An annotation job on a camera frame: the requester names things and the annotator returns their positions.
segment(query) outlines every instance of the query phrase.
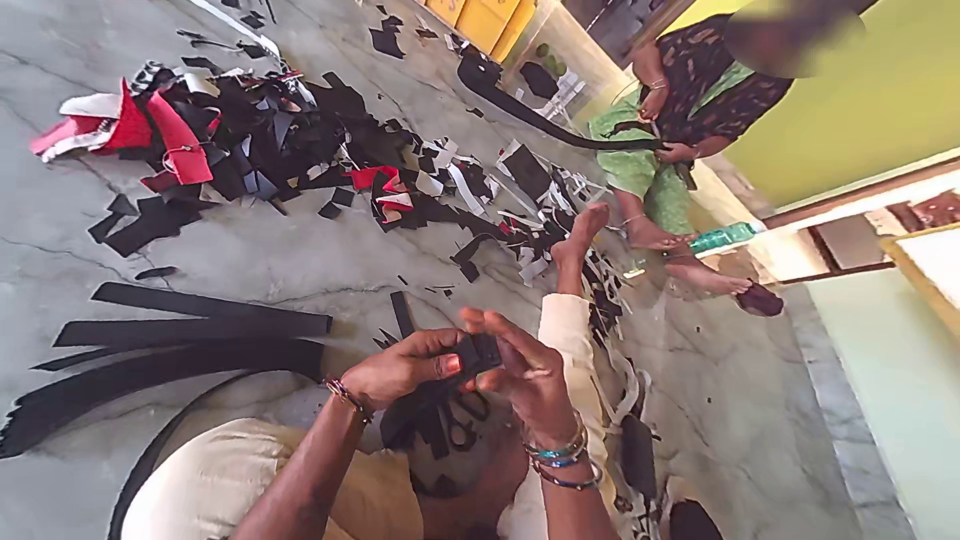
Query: plastic bottle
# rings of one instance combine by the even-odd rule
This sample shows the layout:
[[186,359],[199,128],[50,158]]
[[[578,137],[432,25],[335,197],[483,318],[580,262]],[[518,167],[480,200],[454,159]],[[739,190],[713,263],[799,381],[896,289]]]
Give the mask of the plastic bottle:
[[715,231],[707,231],[690,240],[690,249],[693,253],[702,253],[714,248],[729,246],[738,242],[746,242],[758,233],[766,231],[762,221],[750,223],[740,221]]

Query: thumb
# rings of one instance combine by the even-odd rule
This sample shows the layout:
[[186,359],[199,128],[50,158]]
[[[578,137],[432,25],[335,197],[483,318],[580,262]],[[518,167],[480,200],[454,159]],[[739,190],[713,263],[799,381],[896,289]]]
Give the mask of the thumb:
[[451,353],[439,355],[427,360],[420,360],[414,364],[414,376],[418,382],[426,380],[440,380],[460,373],[464,369],[460,356]]

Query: fingernail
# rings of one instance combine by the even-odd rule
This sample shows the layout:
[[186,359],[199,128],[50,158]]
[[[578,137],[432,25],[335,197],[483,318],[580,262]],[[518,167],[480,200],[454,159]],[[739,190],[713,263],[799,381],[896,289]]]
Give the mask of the fingernail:
[[448,377],[460,373],[460,370],[463,369],[460,357],[457,355],[447,355],[441,360],[441,364],[444,367],[444,375]]

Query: wall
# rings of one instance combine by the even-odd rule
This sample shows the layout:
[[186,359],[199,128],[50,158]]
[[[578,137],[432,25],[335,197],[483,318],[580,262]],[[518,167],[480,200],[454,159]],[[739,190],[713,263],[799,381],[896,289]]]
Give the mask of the wall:
[[[748,3],[698,0],[671,29]],[[880,0],[863,20],[866,36],[725,152],[775,206],[960,146],[960,2]]]
[[807,285],[920,540],[960,537],[960,346],[896,268]]

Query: green wall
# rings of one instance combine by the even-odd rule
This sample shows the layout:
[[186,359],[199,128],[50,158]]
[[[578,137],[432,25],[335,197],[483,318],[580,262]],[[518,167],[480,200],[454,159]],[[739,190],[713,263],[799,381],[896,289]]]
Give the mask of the green wall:
[[[747,3],[698,0],[675,26]],[[774,206],[960,146],[960,0],[880,0],[863,21],[724,153]]]

